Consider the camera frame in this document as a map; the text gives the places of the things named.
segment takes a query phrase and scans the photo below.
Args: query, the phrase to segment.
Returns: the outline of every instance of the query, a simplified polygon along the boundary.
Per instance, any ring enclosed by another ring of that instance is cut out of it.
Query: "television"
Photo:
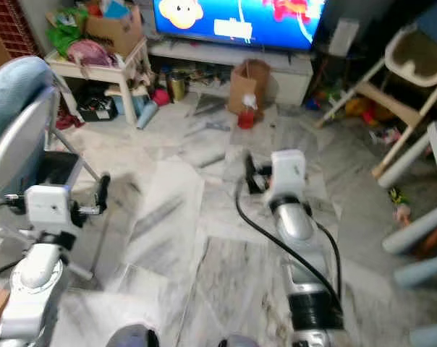
[[[326,0],[153,0],[159,33],[308,50]]]

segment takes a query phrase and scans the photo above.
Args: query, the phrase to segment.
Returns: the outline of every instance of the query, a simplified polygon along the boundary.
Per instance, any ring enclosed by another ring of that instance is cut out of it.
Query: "marble floor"
[[[381,248],[396,228],[387,193],[370,175],[385,149],[372,149],[363,136],[367,130],[355,121],[314,129],[319,116],[269,105],[260,123],[242,130],[224,100],[190,93],[161,108],[143,131],[127,126],[122,116],[65,131],[112,181],[108,211],[85,225],[72,253],[96,280],[74,278],[52,346],[105,346],[118,328],[132,323],[153,328],[165,347],[217,346],[231,333],[265,347],[288,344],[279,251],[234,208],[245,150],[259,162],[279,149],[305,153],[314,217],[337,238],[342,255],[353,346],[409,346],[410,329],[437,322],[437,287],[397,288],[392,273],[411,260]],[[437,171],[432,163],[417,167],[403,180],[413,217],[437,205]],[[93,189],[82,173],[73,198],[89,201]],[[242,204],[273,230],[260,197],[244,194]],[[5,254],[11,253],[7,245]]]

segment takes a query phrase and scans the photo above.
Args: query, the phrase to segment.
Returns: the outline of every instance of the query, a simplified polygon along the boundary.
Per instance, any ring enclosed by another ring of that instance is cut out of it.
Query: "pink bag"
[[[80,40],[73,43],[67,49],[67,57],[80,67],[85,65],[114,66],[114,60],[108,55],[106,50],[92,40]]]

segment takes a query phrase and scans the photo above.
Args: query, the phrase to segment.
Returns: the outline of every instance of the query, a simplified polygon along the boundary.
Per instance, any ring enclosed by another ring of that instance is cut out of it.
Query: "can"
[[[173,73],[170,81],[174,100],[180,101],[184,98],[184,79],[179,74]]]

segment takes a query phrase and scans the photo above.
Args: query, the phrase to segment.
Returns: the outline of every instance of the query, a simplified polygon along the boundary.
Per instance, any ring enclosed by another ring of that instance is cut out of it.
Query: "tv stand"
[[[263,60],[271,67],[267,99],[298,106],[301,105],[313,76],[308,54],[295,55],[286,52],[266,51],[263,48],[259,50],[259,48],[188,40],[150,42],[148,53],[152,56],[229,66],[239,65],[245,59]],[[193,85],[190,87],[190,91],[228,97],[229,83],[220,87]]]

